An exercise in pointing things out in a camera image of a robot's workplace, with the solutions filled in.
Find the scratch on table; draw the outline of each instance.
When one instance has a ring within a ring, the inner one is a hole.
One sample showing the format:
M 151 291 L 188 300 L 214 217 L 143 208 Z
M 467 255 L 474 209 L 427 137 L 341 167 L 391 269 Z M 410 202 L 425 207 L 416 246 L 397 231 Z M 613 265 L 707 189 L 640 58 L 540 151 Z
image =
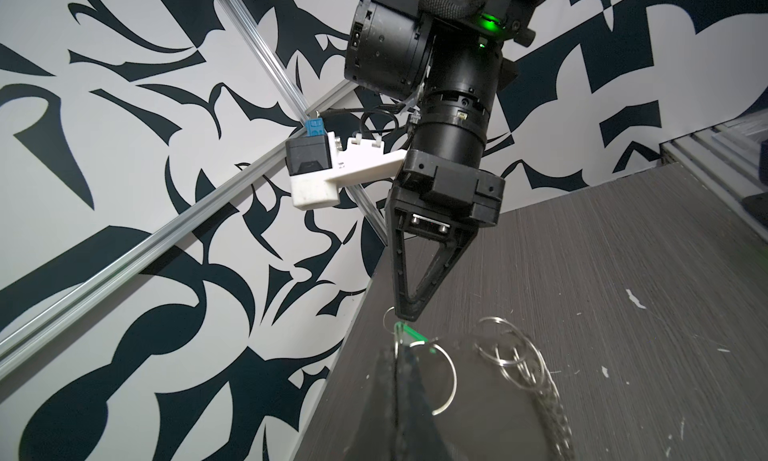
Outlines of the scratch on table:
M 635 295 L 632 293 L 632 291 L 627 290 L 627 294 L 629 294 L 629 301 L 632 301 L 635 306 L 639 307 L 641 310 L 645 309 L 645 306 L 640 304 L 640 300 L 635 297 Z

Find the paint chip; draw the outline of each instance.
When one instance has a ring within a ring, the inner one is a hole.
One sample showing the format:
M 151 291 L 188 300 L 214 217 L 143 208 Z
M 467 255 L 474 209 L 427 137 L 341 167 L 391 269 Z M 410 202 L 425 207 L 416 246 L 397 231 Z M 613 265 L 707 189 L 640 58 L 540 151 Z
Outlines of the paint chip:
M 634 305 L 639 307 L 641 310 L 645 309 L 645 306 L 640 304 L 640 300 L 637 297 L 634 296 L 632 291 L 627 290 L 627 294 L 629 294 L 629 301 L 632 301 L 634 303 Z

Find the silver chain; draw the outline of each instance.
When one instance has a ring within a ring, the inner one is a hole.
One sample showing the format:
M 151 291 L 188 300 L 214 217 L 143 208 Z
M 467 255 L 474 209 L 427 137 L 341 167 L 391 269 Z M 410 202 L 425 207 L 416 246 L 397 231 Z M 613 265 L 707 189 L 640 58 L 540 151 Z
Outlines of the silver chain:
M 545 436 L 552 447 L 554 459 L 563 461 L 575 459 L 571 442 L 571 426 L 565 416 L 560 392 L 552 380 L 552 374 L 544 362 L 542 352 L 524 332 L 509 321 L 500 317 L 484 317 L 478 323 L 488 321 L 510 328 L 503 334 L 512 337 L 512 359 L 502 359 L 498 351 L 498 343 L 494 346 L 493 354 L 478 344 L 475 344 L 475 347 L 486 360 L 499 366 L 504 379 L 519 389 L 533 393 L 539 417 L 544 425 Z M 511 369 L 512 373 L 507 370 L 508 367 L 513 368 Z

